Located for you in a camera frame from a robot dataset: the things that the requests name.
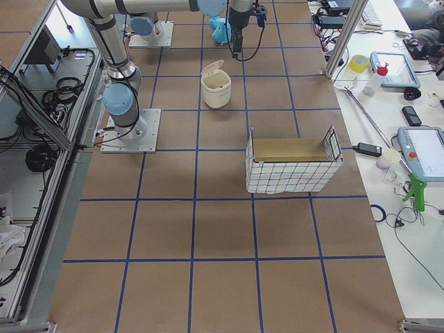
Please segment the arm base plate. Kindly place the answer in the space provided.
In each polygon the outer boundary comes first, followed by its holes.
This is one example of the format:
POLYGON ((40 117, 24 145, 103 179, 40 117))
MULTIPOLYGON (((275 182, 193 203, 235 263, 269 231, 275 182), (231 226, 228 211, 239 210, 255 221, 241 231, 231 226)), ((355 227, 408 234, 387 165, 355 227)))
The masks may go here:
POLYGON ((129 47, 156 49, 170 47, 174 23, 171 21, 152 22, 148 17, 133 17, 130 21, 132 34, 129 47))
POLYGON ((125 136, 119 136, 129 131, 116 127, 104 134, 102 153, 154 153, 157 148, 161 119, 161 109, 141 109, 139 120, 135 127, 125 136))

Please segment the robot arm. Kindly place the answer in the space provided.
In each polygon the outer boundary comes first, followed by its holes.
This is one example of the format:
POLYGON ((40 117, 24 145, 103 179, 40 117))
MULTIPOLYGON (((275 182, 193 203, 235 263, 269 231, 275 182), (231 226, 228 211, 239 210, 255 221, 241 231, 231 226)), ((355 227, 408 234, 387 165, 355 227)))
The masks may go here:
POLYGON ((121 41, 115 15, 151 18, 158 12, 202 12, 215 17, 228 11, 227 20, 234 33, 234 56, 242 50, 242 30, 248 26, 250 16, 259 6, 253 1, 63 1, 72 13, 83 17, 91 31, 101 55, 108 64, 112 82, 103 93, 106 107, 117 137, 125 144, 140 144, 146 137, 148 123, 138 106, 138 89, 141 83, 139 68, 130 60, 126 46, 121 41))

